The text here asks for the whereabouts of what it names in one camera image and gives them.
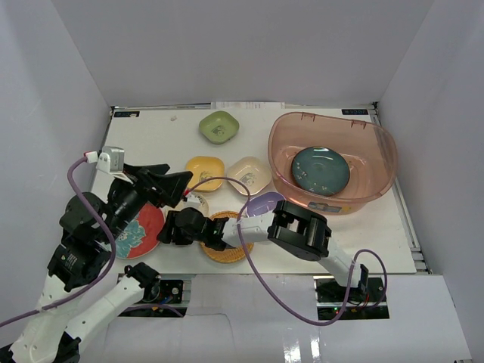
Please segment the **teal round ceramic plate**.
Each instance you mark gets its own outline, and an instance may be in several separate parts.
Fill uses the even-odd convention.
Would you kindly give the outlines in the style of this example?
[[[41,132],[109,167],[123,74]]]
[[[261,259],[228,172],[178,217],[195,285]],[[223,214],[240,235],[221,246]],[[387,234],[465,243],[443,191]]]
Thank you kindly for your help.
[[[302,149],[293,158],[290,170],[298,187],[325,197],[340,193],[350,178],[346,160],[326,147]]]

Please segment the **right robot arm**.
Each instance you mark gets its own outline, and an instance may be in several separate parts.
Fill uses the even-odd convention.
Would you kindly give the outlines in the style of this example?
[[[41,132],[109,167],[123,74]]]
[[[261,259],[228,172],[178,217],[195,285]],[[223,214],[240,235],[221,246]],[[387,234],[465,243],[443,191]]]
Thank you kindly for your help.
[[[196,241],[220,253],[245,251],[248,244],[270,241],[298,259],[319,263],[348,300],[357,302],[369,291],[368,268],[332,239],[327,219],[288,200],[278,201],[272,211],[249,217],[236,212],[207,217],[193,207],[170,210],[157,240],[177,246]]]

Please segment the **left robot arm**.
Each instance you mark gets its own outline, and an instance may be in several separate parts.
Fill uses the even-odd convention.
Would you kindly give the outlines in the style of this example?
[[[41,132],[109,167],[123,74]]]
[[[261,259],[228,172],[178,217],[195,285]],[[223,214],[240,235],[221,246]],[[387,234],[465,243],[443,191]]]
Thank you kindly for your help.
[[[116,258],[116,238],[142,208],[176,206],[185,195],[191,172],[169,173],[166,164],[124,166],[106,201],[82,192],[67,173],[75,196],[60,219],[63,236],[47,267],[37,306],[23,314],[29,321],[11,345],[2,347],[3,362],[78,362],[98,330],[138,301],[160,292],[156,270],[143,262],[126,268],[121,281],[81,315],[81,296],[100,282]]]

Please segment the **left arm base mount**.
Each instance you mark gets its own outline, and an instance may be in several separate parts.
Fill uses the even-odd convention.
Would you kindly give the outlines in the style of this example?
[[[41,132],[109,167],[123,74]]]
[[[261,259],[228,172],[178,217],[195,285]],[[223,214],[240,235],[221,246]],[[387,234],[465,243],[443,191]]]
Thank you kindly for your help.
[[[182,318],[186,313],[185,281],[179,278],[161,279],[150,295],[135,304],[137,309],[125,310],[121,317]]]

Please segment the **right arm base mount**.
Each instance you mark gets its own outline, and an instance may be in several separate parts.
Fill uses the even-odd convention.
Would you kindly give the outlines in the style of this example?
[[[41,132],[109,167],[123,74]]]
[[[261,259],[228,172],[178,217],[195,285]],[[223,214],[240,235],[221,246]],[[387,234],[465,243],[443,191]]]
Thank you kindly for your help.
[[[329,321],[341,309],[346,288],[341,287],[333,278],[315,279],[315,297],[319,321]],[[366,293],[350,291],[346,310],[340,318],[343,320],[386,320],[389,319],[389,307],[386,297],[377,307],[372,308],[382,296],[381,278],[370,278]]]

